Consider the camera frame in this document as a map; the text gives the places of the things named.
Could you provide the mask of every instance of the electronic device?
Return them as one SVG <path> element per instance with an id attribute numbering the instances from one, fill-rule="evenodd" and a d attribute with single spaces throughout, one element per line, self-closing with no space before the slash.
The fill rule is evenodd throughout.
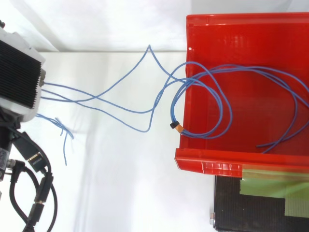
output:
<path id="1" fill-rule="evenodd" d="M 0 21 L 0 181 L 4 179 L 5 174 L 11 175 L 10 200 L 26 224 L 24 232 L 34 231 L 34 226 L 43 212 L 44 203 L 52 190 L 55 212 L 48 229 L 51 231 L 57 215 L 51 165 L 44 151 L 25 132 L 18 131 L 20 123 L 30 121 L 38 111 L 41 87 L 45 78 L 45 71 L 42 70 L 45 59 L 18 33 L 7 33 L 4 26 Z M 9 159 L 12 145 L 35 172 L 44 175 L 40 183 L 24 162 Z M 14 197 L 15 184 L 22 172 L 31 177 L 37 190 L 28 216 L 18 206 Z"/>

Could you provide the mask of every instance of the black power cord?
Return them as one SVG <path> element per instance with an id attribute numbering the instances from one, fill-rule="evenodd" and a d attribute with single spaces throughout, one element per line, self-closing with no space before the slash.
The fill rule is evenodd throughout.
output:
<path id="1" fill-rule="evenodd" d="M 15 193 L 14 193 L 14 191 L 15 191 L 15 184 L 18 181 L 18 178 L 19 178 L 19 175 L 21 174 L 21 172 L 26 172 L 29 175 L 29 177 L 31 178 L 31 180 L 32 180 L 32 182 L 34 184 L 34 187 L 35 187 L 36 191 L 39 188 L 39 182 L 38 182 L 35 174 L 33 173 L 33 171 L 31 171 L 29 168 L 25 167 L 25 163 L 24 162 L 16 160 L 16 164 L 15 164 L 15 166 L 12 169 L 11 185 L 10 185 L 10 200 L 11 200 L 11 203 L 12 203 L 12 206 L 13 206 L 14 210 L 22 218 L 22 220 L 26 224 L 28 224 L 28 217 L 26 216 L 26 214 L 22 211 L 22 209 L 17 204 L 16 199 L 15 199 Z M 57 200 L 57 194 L 56 194 L 56 190 L 54 188 L 54 185 L 52 185 L 51 191 L 52 191 L 52 194 L 53 194 L 53 197 L 54 197 L 54 215 L 53 215 L 52 222 L 51 222 L 47 232 L 51 232 L 52 231 L 52 229 L 54 227 L 54 224 L 55 224 L 55 221 L 56 221 L 56 218 L 57 218 L 57 212 L 58 212 L 58 200 Z M 33 228 L 33 226 L 28 226 L 28 228 L 25 228 L 24 231 L 26 231 L 26 232 L 28 232 L 28 231 L 29 232 L 34 232 L 34 228 Z"/>

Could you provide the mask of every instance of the black cable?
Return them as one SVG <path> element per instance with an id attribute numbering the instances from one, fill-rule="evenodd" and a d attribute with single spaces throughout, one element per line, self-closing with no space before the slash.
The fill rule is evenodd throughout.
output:
<path id="1" fill-rule="evenodd" d="M 57 213 L 58 213 L 58 198 L 57 198 L 57 194 L 56 194 L 56 190 L 55 190 L 54 185 L 52 185 L 51 190 L 52 190 L 52 194 L 53 194 L 53 197 L 54 197 L 54 215 L 53 215 L 52 222 L 51 222 L 47 232 L 51 232 L 52 231 L 52 229 L 53 229 L 53 227 L 55 225 L 56 218 L 57 218 Z"/>
<path id="2" fill-rule="evenodd" d="M 39 182 L 38 182 L 38 180 L 37 180 L 35 174 L 34 174 L 29 168 L 27 168 L 27 167 L 24 167 L 22 171 L 23 171 L 23 172 L 26 172 L 26 173 L 30 176 L 30 178 L 31 178 L 31 180 L 32 180 L 32 182 L 33 182 L 33 184 L 34 184 L 35 190 L 38 190 Z M 12 177 L 12 178 L 14 178 L 14 180 L 11 179 L 11 185 L 10 185 L 10 200 L 11 200 L 11 204 L 12 204 L 14 210 L 15 210 L 15 211 L 17 212 L 17 214 L 22 218 L 22 220 L 27 224 L 27 222 L 28 222 L 28 217 L 27 217 L 26 214 L 23 212 L 23 210 L 19 207 L 19 205 L 18 205 L 17 202 L 16 202 L 16 198 L 15 198 L 15 185 L 16 185 L 16 182 L 17 182 L 17 180 L 18 180 L 18 178 L 19 178 L 19 175 L 20 175 L 20 172 L 17 173 L 16 176 Z"/>
<path id="3" fill-rule="evenodd" d="M 37 180 L 37 177 L 35 176 L 35 174 L 33 173 L 33 171 L 31 171 L 29 168 L 27 168 L 27 167 L 24 167 L 24 170 L 23 170 L 24 172 L 26 172 L 29 176 L 30 176 L 30 178 L 31 178 L 31 180 L 32 180 L 32 182 L 33 182 L 33 184 L 34 184 L 34 187 L 35 187 L 35 190 L 38 190 L 38 188 L 39 188 L 39 182 L 38 182 L 38 180 Z"/>
<path id="4" fill-rule="evenodd" d="M 16 199 L 15 199 L 15 182 L 11 182 L 11 185 L 10 185 L 10 200 L 11 200 L 11 204 L 14 208 L 14 210 L 17 212 L 17 214 L 21 217 L 21 219 L 27 223 L 27 220 L 28 220 L 28 217 L 26 216 L 26 214 L 24 213 L 24 211 L 22 211 L 22 209 L 19 207 L 19 205 L 17 204 L 16 202 Z"/>
<path id="5" fill-rule="evenodd" d="M 33 173 L 33 171 L 30 170 L 30 169 L 27 168 L 27 167 L 24 167 L 23 171 L 26 172 L 26 173 L 30 176 L 30 178 L 31 178 L 31 180 L 32 180 L 32 182 L 33 182 L 33 184 L 34 184 L 34 187 L 35 187 L 35 189 L 37 190 L 38 187 L 39 187 L 39 182 L 38 182 L 38 180 L 37 180 L 35 174 Z M 15 193 L 14 193 L 14 191 L 15 191 L 15 184 L 16 184 L 16 182 L 14 181 L 14 182 L 11 182 L 11 185 L 10 185 L 10 200 L 11 200 L 12 206 L 13 206 L 13 208 L 15 209 L 15 211 L 17 212 L 17 214 L 18 214 L 18 215 L 22 218 L 22 220 L 27 224 L 27 223 L 28 223 L 28 217 L 25 215 L 25 213 L 24 213 L 24 212 L 22 211 L 22 209 L 19 207 L 19 205 L 17 204 L 16 199 L 15 199 Z M 54 227 L 54 225 L 55 225 L 56 218 L 57 218 L 57 213 L 58 213 L 58 199 L 57 199 L 57 194 L 56 194 L 56 190 L 55 190 L 54 185 L 52 185 L 51 191 L 52 191 L 52 194 L 53 194 L 53 197 L 54 197 L 54 215 L 53 215 L 52 222 L 51 222 L 51 224 L 50 224 L 50 226 L 49 226 L 47 232 L 51 232 L 51 231 L 52 231 L 52 229 L 53 229 L 53 227 Z M 25 228 L 24 231 L 33 232 L 34 229 L 33 229 L 32 226 L 29 226 L 28 228 Z"/>

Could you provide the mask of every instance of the white surface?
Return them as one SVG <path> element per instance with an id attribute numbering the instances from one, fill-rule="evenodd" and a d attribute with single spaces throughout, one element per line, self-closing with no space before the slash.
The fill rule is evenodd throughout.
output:
<path id="1" fill-rule="evenodd" d="M 308 0 L 1 0 L 0 19 L 41 51 L 185 51 L 189 14 L 308 10 Z"/>
<path id="2" fill-rule="evenodd" d="M 43 53 L 46 81 L 99 94 L 126 74 L 142 53 Z M 157 53 L 171 72 L 185 61 L 185 53 Z M 185 77 L 184 68 L 176 73 Z M 151 54 L 140 66 L 104 96 L 134 110 L 150 109 L 167 76 Z M 179 85 L 169 87 L 154 113 L 152 128 L 139 133 L 100 112 L 72 103 L 42 100 L 39 113 L 58 117 L 71 128 L 75 139 L 67 140 L 68 166 L 64 164 L 60 129 L 40 118 L 22 129 L 48 155 L 59 199 L 56 232 L 212 232 L 209 211 L 213 201 L 213 176 L 181 171 L 174 161 L 179 134 L 170 124 L 170 103 Z M 73 99 L 83 95 L 57 89 Z M 148 115 L 132 115 L 105 103 L 92 101 L 138 128 L 148 126 Z M 176 106 L 183 120 L 182 98 Z M 14 149 L 11 158 L 21 159 Z M 16 198 L 28 213 L 34 198 L 32 184 L 21 175 Z M 0 183 L 1 231 L 20 232 L 24 223 L 9 201 L 9 177 Z M 44 232 L 52 218 L 49 196 L 36 232 Z"/>

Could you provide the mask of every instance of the cable bundle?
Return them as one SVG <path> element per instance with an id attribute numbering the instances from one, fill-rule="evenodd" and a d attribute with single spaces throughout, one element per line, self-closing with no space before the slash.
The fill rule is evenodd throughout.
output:
<path id="1" fill-rule="evenodd" d="M 161 70 L 168 75 L 168 78 L 165 82 L 165 84 L 163 85 L 162 89 L 159 91 L 155 101 L 154 101 L 154 104 L 153 104 L 153 107 L 149 110 L 146 110 L 146 111 L 133 111 L 133 110 L 130 110 L 130 109 L 127 109 L 125 107 L 122 107 L 122 106 L 119 106 L 117 104 L 114 104 L 110 101 L 107 101 L 103 98 L 101 98 L 101 96 L 103 96 L 105 93 L 109 92 L 111 89 L 113 89 L 115 86 L 117 86 L 117 84 L 119 84 L 122 80 L 124 80 L 126 77 L 128 77 L 137 67 L 138 65 L 142 62 L 142 60 L 144 59 L 144 57 L 146 56 L 146 54 L 148 53 L 148 51 L 151 52 L 153 58 L 155 59 L 155 61 L 157 62 L 158 66 L 161 68 Z M 175 72 L 182 66 L 184 65 L 198 65 L 199 67 L 201 67 L 204 71 L 203 72 L 200 72 L 190 78 L 181 78 L 181 79 L 178 79 L 178 78 L 175 78 L 173 75 L 175 74 Z M 255 73 L 258 73 L 260 74 L 262 77 L 265 77 L 267 79 L 269 79 L 270 81 L 276 83 L 277 85 L 279 85 L 280 87 L 282 87 L 283 89 L 287 90 L 288 92 L 291 93 L 293 99 L 294 99 L 294 102 L 295 102 L 295 112 L 294 112 L 294 117 L 289 125 L 289 127 L 287 128 L 287 130 L 283 133 L 283 135 L 281 136 L 281 138 L 279 138 L 277 141 L 274 141 L 274 142 L 271 142 L 271 143 L 267 143 L 267 144 L 263 144 L 263 145 L 258 145 L 257 147 L 265 147 L 265 146 L 268 146 L 268 148 L 263 152 L 263 153 L 266 153 L 268 151 L 270 151 L 272 148 L 274 148 L 275 146 L 277 146 L 279 143 L 281 142 L 284 142 L 288 139 L 291 139 L 293 138 L 294 136 L 296 136 L 297 134 L 299 134 L 308 124 L 309 124 L 309 121 L 302 127 L 300 128 L 298 131 L 296 131 L 295 133 L 287 136 L 288 132 L 290 131 L 290 129 L 292 128 L 292 126 L 294 125 L 295 123 L 295 120 L 297 118 L 297 111 L 298 111 L 298 101 L 301 101 L 302 103 L 304 103 L 305 106 L 307 106 L 309 108 L 309 103 L 307 103 L 303 98 L 301 98 L 297 93 L 295 93 L 291 88 L 290 86 L 284 82 L 282 79 L 280 79 L 279 77 L 275 76 L 274 74 L 272 73 L 279 73 L 279 74 L 284 74 L 292 79 L 294 79 L 296 82 L 300 83 L 304 88 L 305 90 L 309 93 L 309 88 L 300 80 L 298 79 L 297 77 L 289 74 L 289 73 L 286 73 L 286 72 L 283 72 L 283 71 L 280 71 L 280 70 L 276 70 L 276 69 L 273 69 L 273 68 L 269 68 L 269 67 L 263 67 L 263 66 L 241 66 L 241 65 L 234 65 L 234 64 L 224 64 L 224 65 L 220 65 L 220 66 L 217 66 L 217 67 L 214 67 L 210 70 L 208 70 L 206 67 L 204 67 L 202 64 L 200 63 L 197 63 L 197 62 L 194 62 L 194 61 L 189 61 L 189 62 L 185 62 L 181 65 L 179 65 L 177 68 L 175 68 L 175 70 L 172 72 L 172 73 L 168 73 L 163 67 L 162 65 L 160 64 L 160 62 L 158 61 L 158 59 L 156 58 L 154 52 L 152 51 L 151 47 L 148 46 L 145 53 L 143 54 L 142 58 L 139 60 L 139 62 L 133 67 L 132 70 L 130 70 L 124 77 L 122 77 L 121 79 L 119 79 L 115 84 L 113 84 L 110 88 L 108 88 L 106 91 L 98 94 L 98 95 L 92 95 L 90 93 L 87 93 L 85 91 L 82 91 L 82 90 L 79 90 L 79 89 L 75 89 L 73 87 L 68 87 L 68 86 L 64 86 L 64 85 L 58 85 L 58 84 L 53 84 L 53 83 L 45 83 L 45 85 L 49 85 L 49 86 L 55 86 L 55 87 L 61 87 L 61 88 L 66 88 L 66 89 L 69 89 L 69 90 L 73 90 L 73 91 L 77 91 L 77 92 L 80 92 L 80 93 L 83 93 L 87 96 L 90 96 L 90 98 L 87 98 L 87 99 L 81 99 L 81 100 L 71 100 L 67 97 L 64 97 L 58 93 L 55 93 L 55 92 L 52 92 L 52 91 L 49 91 L 49 90 L 46 90 L 46 89 L 43 89 L 44 92 L 46 93 L 49 93 L 49 94 L 52 94 L 52 95 L 55 95 L 57 97 L 60 97 L 60 99 L 57 99 L 57 98 L 48 98 L 48 97 L 42 97 L 42 99 L 46 99 L 46 100 L 51 100 L 51 101 L 57 101 L 57 102 L 70 102 L 70 103 L 75 103 L 75 104 L 78 104 L 80 106 L 83 106 L 83 107 L 86 107 L 86 108 L 89 108 L 89 109 L 93 109 L 93 110 L 98 110 L 102 113 L 105 113 L 109 116 L 111 116 L 112 118 L 114 118 L 115 120 L 121 122 L 122 124 L 136 130 L 136 131 L 139 131 L 139 132 L 148 132 L 149 129 L 151 128 L 151 123 L 152 123 L 152 119 L 153 119 L 153 115 L 154 115 L 154 112 L 155 112 L 155 109 L 156 107 L 158 106 L 160 100 L 161 100 L 161 97 L 165 91 L 165 89 L 167 87 L 169 87 L 170 85 L 174 84 L 174 83 L 182 83 L 181 87 L 179 88 L 179 90 L 177 91 L 175 97 L 173 98 L 172 100 L 172 103 L 171 103 L 171 108 L 170 108 L 170 116 L 171 116 L 171 120 L 172 120 L 172 124 L 174 124 L 175 126 L 177 126 L 178 122 L 176 120 L 176 116 L 174 114 L 174 107 L 177 103 L 177 101 L 179 100 L 179 98 L 181 97 L 181 95 L 183 93 L 186 92 L 186 90 L 192 86 L 192 85 L 195 85 L 195 86 L 200 86 L 200 87 L 203 87 L 205 88 L 216 100 L 217 104 L 218 104 L 218 107 L 219 107 L 219 119 L 218 119 L 218 122 L 217 124 L 210 130 L 210 131 L 206 131 L 204 133 L 192 133 L 188 130 L 186 130 L 185 128 L 181 128 L 180 129 L 180 133 L 184 136 L 187 136 L 187 137 L 190 137 L 190 138 L 198 138 L 198 139 L 216 139 L 216 138 L 219 138 L 220 136 L 223 136 L 230 128 L 231 124 L 232 124 L 232 121 L 233 121 L 233 112 L 232 112 L 232 108 L 231 108 L 231 105 L 228 101 L 228 99 L 226 98 L 225 94 L 223 93 L 222 89 L 220 88 L 220 85 L 218 84 L 217 80 L 215 79 L 214 75 L 217 74 L 217 73 L 233 73 L 233 72 L 255 72 Z M 218 91 L 216 91 L 215 89 L 207 86 L 206 84 L 204 84 L 203 82 L 200 81 L 200 78 L 203 77 L 203 76 L 209 76 L 213 82 L 215 83 L 215 85 L 217 86 L 218 88 Z M 118 119 L 117 117 L 113 116 L 112 114 L 102 110 L 102 109 L 98 109 L 98 108 L 95 108 L 95 107 L 90 107 L 90 106 L 87 106 L 87 105 L 84 105 L 82 104 L 82 102 L 87 102 L 87 101 L 91 101 L 93 99 L 98 99 L 100 101 L 103 101 L 105 103 L 108 103 L 114 107 L 117 107 L 117 108 L 120 108 L 122 110 L 125 110 L 125 111 L 128 111 L 128 112 L 131 112 L 131 113 L 134 113 L 134 114 L 146 114 L 146 113 L 151 113 L 150 115 L 150 120 L 149 120 L 149 126 L 147 129 L 145 130 L 141 130 L 141 129 L 138 129 L 138 128 L 135 128 L 127 123 L 125 123 L 124 121 Z M 215 133 L 215 131 L 217 131 L 218 127 L 220 126 L 221 122 L 222 122 L 222 118 L 223 118 L 223 102 L 226 103 L 227 107 L 228 107 L 228 113 L 229 113 L 229 123 L 228 125 L 226 126 L 226 128 L 220 132 L 219 134 L 217 135 L 213 135 Z"/>

